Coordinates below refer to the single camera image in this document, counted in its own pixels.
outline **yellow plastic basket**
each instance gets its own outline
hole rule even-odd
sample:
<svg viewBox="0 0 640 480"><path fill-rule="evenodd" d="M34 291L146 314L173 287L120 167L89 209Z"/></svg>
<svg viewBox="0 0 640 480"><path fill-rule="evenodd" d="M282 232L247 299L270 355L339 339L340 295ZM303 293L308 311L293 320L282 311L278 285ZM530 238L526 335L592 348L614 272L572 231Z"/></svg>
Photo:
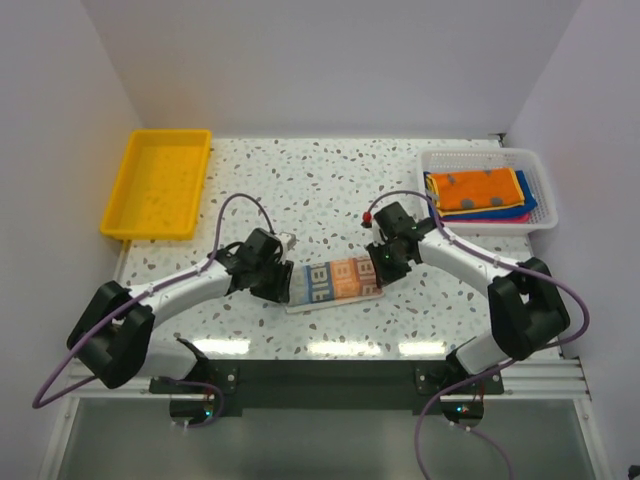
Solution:
<svg viewBox="0 0 640 480"><path fill-rule="evenodd" d="M136 130L100 231L119 240L193 238L210 155L208 130Z"/></svg>

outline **white plastic basket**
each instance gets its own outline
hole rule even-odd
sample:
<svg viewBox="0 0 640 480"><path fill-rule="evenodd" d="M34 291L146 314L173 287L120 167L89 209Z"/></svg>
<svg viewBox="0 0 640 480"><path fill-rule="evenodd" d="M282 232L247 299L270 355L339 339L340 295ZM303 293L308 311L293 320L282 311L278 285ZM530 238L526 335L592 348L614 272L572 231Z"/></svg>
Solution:
<svg viewBox="0 0 640 480"><path fill-rule="evenodd" d="M535 230L553 228L558 223L556 204L547 175L538 156L516 148L495 148L487 150L423 150L417 158L418 185L425 192L423 172L455 172L463 170L489 170L511 167L522 170L538 206L530 213L527 223L458 223L447 222L447 226L460 235L526 235ZM422 202L425 215L429 209Z"/></svg>

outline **white backdrop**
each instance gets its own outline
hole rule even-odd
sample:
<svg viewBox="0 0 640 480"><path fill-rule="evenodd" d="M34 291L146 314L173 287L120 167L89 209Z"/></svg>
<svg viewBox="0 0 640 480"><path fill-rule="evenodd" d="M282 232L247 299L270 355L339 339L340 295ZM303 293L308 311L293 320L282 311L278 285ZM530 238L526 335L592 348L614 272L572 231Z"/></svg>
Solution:
<svg viewBox="0 0 640 480"><path fill-rule="evenodd" d="M139 124L77 0L0 6L0 478L33 479L57 405L31 400L118 244L98 231Z"/></svg>
<svg viewBox="0 0 640 480"><path fill-rule="evenodd" d="M506 131L580 0L83 0L142 121L215 135Z"/></svg>
<svg viewBox="0 0 640 480"><path fill-rule="evenodd" d="M592 310L570 351L582 359L615 478L640 463L639 18L638 2L584 0L507 136L536 150L556 185L560 223L533 246Z"/></svg>

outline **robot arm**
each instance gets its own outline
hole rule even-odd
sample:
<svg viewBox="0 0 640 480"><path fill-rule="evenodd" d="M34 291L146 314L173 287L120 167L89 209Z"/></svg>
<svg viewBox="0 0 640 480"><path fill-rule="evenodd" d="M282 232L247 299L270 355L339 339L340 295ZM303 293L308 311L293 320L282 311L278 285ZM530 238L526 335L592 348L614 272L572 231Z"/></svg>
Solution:
<svg viewBox="0 0 640 480"><path fill-rule="evenodd" d="M569 327L569 315L557 288L547 282L498 266L506 263L549 275L537 258L523 263L496 257L491 263L453 245L432 218L415 222L395 202L374 216L374 242L367 246L380 287L406 276L410 261L441 268L487 297L491 329L447 356L449 371L442 386L457 383L510 358L524 360ZM456 238L463 244L479 247ZM495 257L489 252L486 256Z"/></svg>
<svg viewBox="0 0 640 480"><path fill-rule="evenodd" d="M206 363L197 349L186 341L151 342L153 329L205 300L246 288L254 296L287 303L293 263L286 255L295 241L293 235L275 236L257 228L245 242L219 249L213 261L204 259L158 281L130 289L115 281L105 283L71 332L67 347L71 349L110 312L147 292L123 317L90 338L77 357L108 388L136 375L202 380L202 372L193 373L199 363Z"/></svg>

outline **speckled white surface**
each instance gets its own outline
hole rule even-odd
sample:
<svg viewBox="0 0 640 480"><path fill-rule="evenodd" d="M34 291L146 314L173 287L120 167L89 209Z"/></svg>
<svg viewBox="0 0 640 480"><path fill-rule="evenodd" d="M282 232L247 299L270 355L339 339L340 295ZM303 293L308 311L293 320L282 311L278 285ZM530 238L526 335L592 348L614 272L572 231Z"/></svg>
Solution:
<svg viewBox="0 0 640 480"><path fill-rule="evenodd" d="M260 198L276 231L295 233L291 260L301 263L365 254L370 232L360 217L380 193L416 189L415 156L427 147L496 147L490 140L220 139L213 142L196 237L186 242L135 241L121 281L143 283L174 273L211 250L219 205L234 192ZM420 214L419 200L397 197ZM244 240L264 225L244 200L230 205L222 243ZM473 237L516 259L531 256L526 237ZM210 357L250 359L442 358L489 328L478 292L441 270L419 266L385 296L304 314L249 295L200 304L160 326L154 336L180 335ZM536 358L558 358L546 350Z"/></svg>

